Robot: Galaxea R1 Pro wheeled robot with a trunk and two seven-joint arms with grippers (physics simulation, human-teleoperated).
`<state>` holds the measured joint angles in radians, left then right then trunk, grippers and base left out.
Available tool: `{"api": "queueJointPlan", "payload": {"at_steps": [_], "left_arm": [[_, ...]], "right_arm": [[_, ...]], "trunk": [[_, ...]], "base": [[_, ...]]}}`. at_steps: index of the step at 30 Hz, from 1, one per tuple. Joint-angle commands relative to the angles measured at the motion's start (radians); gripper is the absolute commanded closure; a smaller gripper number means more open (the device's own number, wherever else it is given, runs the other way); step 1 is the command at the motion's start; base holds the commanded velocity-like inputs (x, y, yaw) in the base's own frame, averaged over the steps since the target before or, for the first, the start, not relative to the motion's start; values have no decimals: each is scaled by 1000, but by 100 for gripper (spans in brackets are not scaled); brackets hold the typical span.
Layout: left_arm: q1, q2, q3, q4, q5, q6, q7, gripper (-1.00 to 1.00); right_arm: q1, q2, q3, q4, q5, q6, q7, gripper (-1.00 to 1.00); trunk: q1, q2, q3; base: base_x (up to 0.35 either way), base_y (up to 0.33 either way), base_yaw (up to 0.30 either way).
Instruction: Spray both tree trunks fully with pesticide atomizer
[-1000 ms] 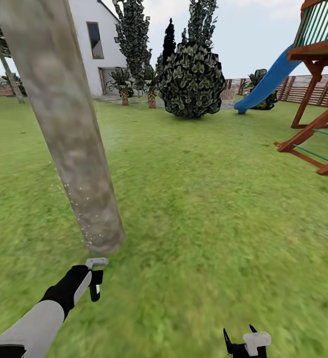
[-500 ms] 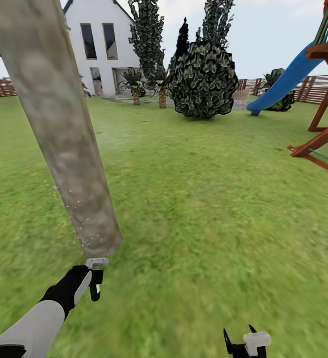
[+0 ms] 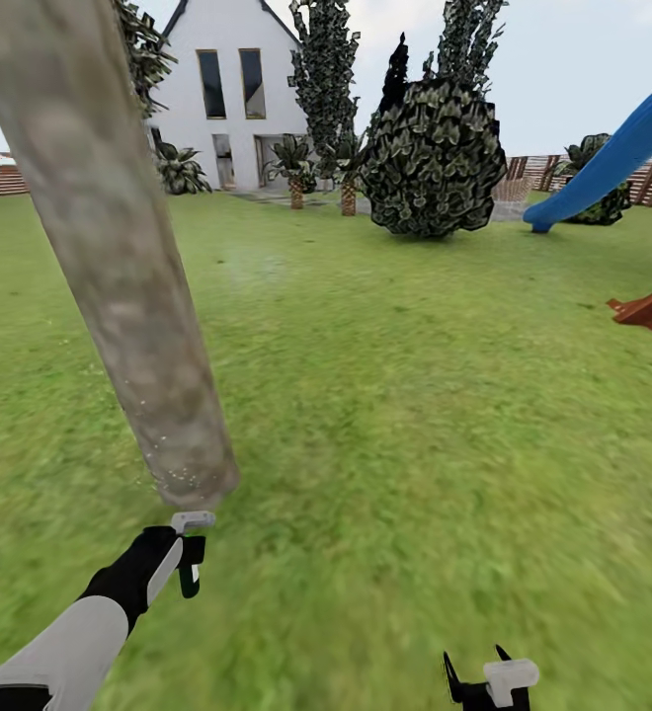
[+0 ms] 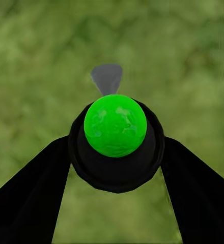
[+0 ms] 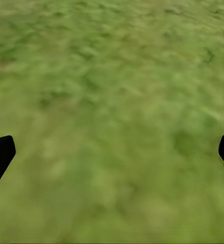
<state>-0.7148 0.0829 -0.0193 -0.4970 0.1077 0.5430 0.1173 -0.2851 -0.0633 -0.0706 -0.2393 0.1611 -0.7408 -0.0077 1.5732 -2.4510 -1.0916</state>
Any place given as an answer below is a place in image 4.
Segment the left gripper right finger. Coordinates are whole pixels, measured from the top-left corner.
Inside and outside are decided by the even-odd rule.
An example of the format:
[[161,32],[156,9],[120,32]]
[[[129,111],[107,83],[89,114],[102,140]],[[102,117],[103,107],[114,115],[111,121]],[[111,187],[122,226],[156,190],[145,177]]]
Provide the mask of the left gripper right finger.
[[224,244],[224,178],[165,137],[160,164],[184,244]]

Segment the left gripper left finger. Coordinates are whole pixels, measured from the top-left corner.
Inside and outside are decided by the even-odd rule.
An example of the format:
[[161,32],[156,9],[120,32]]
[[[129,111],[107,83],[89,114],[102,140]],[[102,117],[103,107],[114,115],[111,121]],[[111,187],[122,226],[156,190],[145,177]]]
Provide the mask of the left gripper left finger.
[[71,160],[58,138],[0,188],[0,244],[51,244]]

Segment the pesticide atomizer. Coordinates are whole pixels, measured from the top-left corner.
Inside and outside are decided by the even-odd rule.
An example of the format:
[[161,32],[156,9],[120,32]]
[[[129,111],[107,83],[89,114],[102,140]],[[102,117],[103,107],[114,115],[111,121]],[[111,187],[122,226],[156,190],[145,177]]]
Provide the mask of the pesticide atomizer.
[[105,63],[90,75],[102,97],[73,122],[69,159],[77,174],[98,190],[134,191],[151,180],[163,162],[162,125],[144,103],[118,94],[120,65]]

